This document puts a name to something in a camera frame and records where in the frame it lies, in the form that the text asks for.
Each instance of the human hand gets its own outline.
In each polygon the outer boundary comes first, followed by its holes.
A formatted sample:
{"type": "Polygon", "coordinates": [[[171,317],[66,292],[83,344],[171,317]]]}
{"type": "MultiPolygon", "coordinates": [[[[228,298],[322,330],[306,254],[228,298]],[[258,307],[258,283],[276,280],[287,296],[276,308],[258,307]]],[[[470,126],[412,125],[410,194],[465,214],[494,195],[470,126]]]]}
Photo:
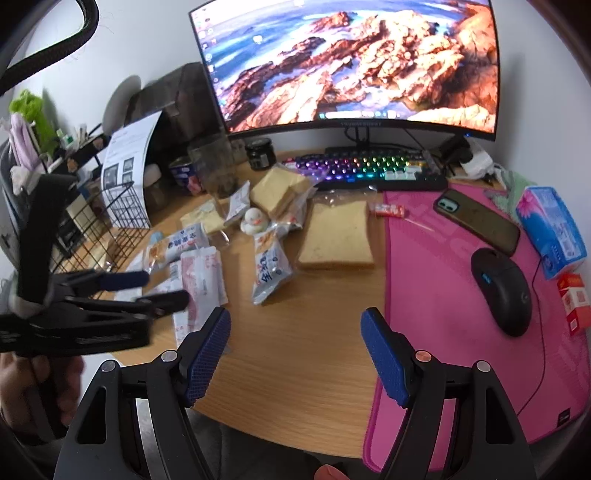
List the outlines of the human hand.
{"type": "Polygon", "coordinates": [[[349,480],[349,477],[332,465],[323,465],[314,474],[314,480],[349,480]]]}
{"type": "MultiPolygon", "coordinates": [[[[0,353],[0,407],[4,420],[12,430],[36,434],[25,391],[47,380],[50,370],[46,356],[28,359],[14,353],[0,353]]],[[[75,356],[67,363],[64,372],[56,372],[64,376],[67,385],[64,391],[58,392],[56,399],[61,411],[61,422],[66,426],[72,422],[76,413],[83,370],[84,360],[81,356],[75,356]]]]}

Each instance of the white duck toy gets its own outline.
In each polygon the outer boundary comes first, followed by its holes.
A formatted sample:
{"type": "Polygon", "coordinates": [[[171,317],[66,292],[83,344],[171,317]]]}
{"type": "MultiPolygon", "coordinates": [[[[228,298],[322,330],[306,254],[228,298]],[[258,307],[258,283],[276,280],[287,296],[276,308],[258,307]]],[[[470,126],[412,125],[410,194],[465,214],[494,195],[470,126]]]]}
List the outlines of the white duck toy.
{"type": "Polygon", "coordinates": [[[258,208],[250,208],[244,214],[244,220],[240,224],[240,230],[247,235],[256,235],[264,232],[269,227],[267,216],[258,208]]]}

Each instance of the smartphone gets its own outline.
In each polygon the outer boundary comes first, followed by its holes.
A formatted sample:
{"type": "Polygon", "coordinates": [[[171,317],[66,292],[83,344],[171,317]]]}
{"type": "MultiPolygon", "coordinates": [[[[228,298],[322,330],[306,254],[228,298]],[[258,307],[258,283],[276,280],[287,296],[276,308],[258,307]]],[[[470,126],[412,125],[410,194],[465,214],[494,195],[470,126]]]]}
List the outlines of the smartphone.
{"type": "Polygon", "coordinates": [[[515,253],[521,235],[519,227],[468,195],[448,189],[435,200],[433,208],[505,255],[515,253]]]}

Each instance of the computer monitor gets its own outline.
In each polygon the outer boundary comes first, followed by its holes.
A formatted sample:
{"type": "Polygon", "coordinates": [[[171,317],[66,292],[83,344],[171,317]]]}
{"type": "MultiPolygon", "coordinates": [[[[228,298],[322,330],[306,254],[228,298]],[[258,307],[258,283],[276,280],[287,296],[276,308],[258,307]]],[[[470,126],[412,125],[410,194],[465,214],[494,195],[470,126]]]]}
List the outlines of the computer monitor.
{"type": "Polygon", "coordinates": [[[495,138],[488,0],[212,0],[189,16],[230,134],[369,126],[495,138]]]}

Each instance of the green cloth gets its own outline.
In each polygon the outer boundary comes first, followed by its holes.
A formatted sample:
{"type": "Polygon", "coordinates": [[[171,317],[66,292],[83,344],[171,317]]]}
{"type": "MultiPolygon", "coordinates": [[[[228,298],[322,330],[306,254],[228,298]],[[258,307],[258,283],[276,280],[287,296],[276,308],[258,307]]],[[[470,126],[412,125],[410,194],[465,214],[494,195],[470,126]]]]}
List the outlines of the green cloth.
{"type": "Polygon", "coordinates": [[[43,113],[43,99],[23,90],[18,98],[10,102],[10,113],[20,113],[30,124],[35,122],[35,132],[41,153],[52,154],[58,146],[56,131],[43,113]]]}
{"type": "Polygon", "coordinates": [[[507,187],[506,192],[487,190],[485,191],[485,195],[501,212],[509,215],[517,225],[521,225],[521,222],[515,213],[515,208],[517,207],[517,203],[519,202],[521,195],[523,195],[525,188],[537,184],[511,170],[503,170],[501,172],[501,177],[507,187]]]}

